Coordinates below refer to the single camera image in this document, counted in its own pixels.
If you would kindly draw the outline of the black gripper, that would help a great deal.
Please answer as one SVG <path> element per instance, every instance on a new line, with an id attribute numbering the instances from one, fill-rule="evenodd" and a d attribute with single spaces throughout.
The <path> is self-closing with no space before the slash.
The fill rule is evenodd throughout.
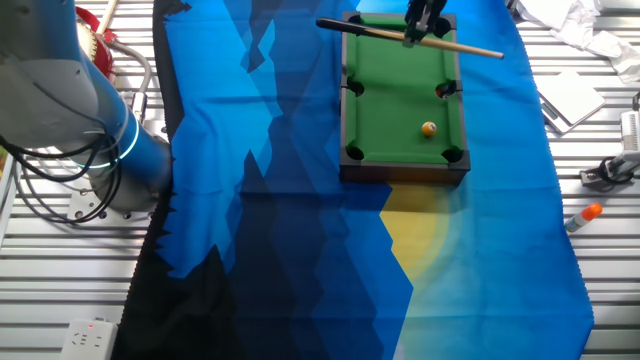
<path id="1" fill-rule="evenodd" d="M 424 37 L 424 25 L 426 23 L 426 33 L 437 35 L 439 16 L 444 9 L 447 0 L 410 0 L 405 22 L 407 27 L 403 46 L 411 48 L 417 45 Z"/>

